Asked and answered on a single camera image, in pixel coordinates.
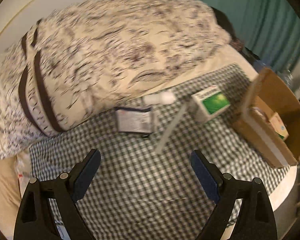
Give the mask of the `grey checkered cloth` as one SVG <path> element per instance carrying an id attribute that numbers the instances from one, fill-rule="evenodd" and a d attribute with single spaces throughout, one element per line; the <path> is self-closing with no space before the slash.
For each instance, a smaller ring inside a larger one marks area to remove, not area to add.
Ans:
<path id="1" fill-rule="evenodd" d="M 161 154 L 155 154 L 181 106 L 211 85 L 222 90 L 230 108 L 205 124 L 186 111 Z M 96 239 L 194 239 L 215 205 L 191 167 L 193 150 L 200 150 L 221 172 L 236 179 L 261 178 L 268 193 L 289 171 L 270 167 L 232 128 L 235 106 L 249 85 L 236 64 L 176 85 L 173 104 L 153 107 L 155 132 L 147 136 L 118 132 L 110 109 L 32 145 L 32 175 L 40 180 L 56 178 L 95 148 L 101 152 L 101 165 L 77 207 Z"/>

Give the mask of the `beige small box in carton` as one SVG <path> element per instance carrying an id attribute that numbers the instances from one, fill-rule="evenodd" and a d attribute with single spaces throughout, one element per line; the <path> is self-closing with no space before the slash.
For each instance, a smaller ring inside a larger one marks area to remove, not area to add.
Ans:
<path id="1" fill-rule="evenodd" d="M 269 122 L 272 126 L 272 128 L 274 129 L 274 131 L 279 135 L 279 137 L 285 141 L 288 136 L 289 133 L 286 129 L 285 124 L 283 123 L 281 117 L 279 116 L 279 114 L 277 112 L 275 112 L 271 118 L 269 119 Z"/>

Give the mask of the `clear plastic wrapper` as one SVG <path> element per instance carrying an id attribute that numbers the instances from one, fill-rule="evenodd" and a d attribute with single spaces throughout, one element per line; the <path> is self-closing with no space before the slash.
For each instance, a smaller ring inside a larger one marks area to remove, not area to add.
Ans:
<path id="1" fill-rule="evenodd" d="M 31 178 L 31 159 L 28 153 L 20 153 L 17 155 L 15 171 L 18 176 L 20 196 L 23 198 L 24 192 Z"/>

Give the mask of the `black white snack bag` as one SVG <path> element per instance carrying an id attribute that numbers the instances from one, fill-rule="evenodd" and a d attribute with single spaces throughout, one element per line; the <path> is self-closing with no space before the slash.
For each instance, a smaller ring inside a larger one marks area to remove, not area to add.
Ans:
<path id="1" fill-rule="evenodd" d="M 117 131 L 120 133 L 147 136 L 155 132 L 156 124 L 152 107 L 115 107 L 114 115 Z"/>

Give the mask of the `small white bottle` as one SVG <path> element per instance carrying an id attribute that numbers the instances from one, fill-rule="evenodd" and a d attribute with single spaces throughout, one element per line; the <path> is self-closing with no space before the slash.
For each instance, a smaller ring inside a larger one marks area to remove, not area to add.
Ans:
<path id="1" fill-rule="evenodd" d="M 143 97 L 145 105 L 170 105 L 176 100 L 172 91 L 167 90 L 158 94 L 149 94 Z"/>

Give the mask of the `green white carton box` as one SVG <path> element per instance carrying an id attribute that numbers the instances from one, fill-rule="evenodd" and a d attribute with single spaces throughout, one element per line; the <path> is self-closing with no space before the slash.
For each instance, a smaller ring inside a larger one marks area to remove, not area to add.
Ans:
<path id="1" fill-rule="evenodd" d="M 230 106 L 231 103 L 222 90 L 213 85 L 192 94 L 188 110 L 194 120 L 206 123 L 224 113 Z"/>

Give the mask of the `teal curtain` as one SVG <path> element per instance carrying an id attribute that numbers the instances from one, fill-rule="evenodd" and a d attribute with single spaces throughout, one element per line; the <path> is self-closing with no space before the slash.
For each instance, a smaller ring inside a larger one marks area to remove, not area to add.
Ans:
<path id="1" fill-rule="evenodd" d="M 274 71 L 300 60 L 300 18 L 287 0 L 201 0 L 226 14 L 236 36 Z"/>

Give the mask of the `brown cardboard box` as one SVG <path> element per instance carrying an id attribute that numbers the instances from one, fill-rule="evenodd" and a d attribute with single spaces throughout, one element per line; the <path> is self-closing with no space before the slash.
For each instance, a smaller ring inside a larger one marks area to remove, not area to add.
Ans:
<path id="1" fill-rule="evenodd" d="M 271 69 L 262 69 L 250 84 L 232 125 L 270 166 L 300 162 L 300 102 Z"/>

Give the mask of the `white plastic strip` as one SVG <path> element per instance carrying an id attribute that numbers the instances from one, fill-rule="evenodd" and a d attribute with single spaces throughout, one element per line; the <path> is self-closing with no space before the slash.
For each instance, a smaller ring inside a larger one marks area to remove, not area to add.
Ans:
<path id="1" fill-rule="evenodd" d="M 168 125 L 168 127 L 164 131 L 164 133 L 155 149 L 155 154 L 161 154 L 162 149 L 164 148 L 165 144 L 168 142 L 170 135 L 172 134 L 173 130 L 175 129 L 175 127 L 177 126 L 177 124 L 179 123 L 179 121 L 181 120 L 183 115 L 185 114 L 186 110 L 187 110 L 187 104 L 185 103 L 181 106 L 179 112 L 176 114 L 174 119 L 171 121 L 171 123 Z"/>

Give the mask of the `floral cream duvet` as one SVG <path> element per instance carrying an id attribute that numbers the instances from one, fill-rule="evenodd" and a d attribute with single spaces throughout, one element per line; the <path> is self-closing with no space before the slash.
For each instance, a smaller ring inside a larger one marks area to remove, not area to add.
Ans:
<path id="1" fill-rule="evenodd" d="M 0 159 L 196 68 L 231 40 L 200 0 L 88 0 L 0 54 Z"/>

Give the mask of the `large clear water jug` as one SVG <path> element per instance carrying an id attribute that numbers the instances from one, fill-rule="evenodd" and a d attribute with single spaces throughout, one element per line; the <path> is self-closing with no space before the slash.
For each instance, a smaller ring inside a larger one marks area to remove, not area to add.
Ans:
<path id="1" fill-rule="evenodd" d="M 292 74 L 292 72 L 286 68 L 281 73 L 281 79 L 284 81 L 284 83 L 287 85 L 287 87 L 294 91 L 297 88 L 298 85 L 298 78 Z"/>

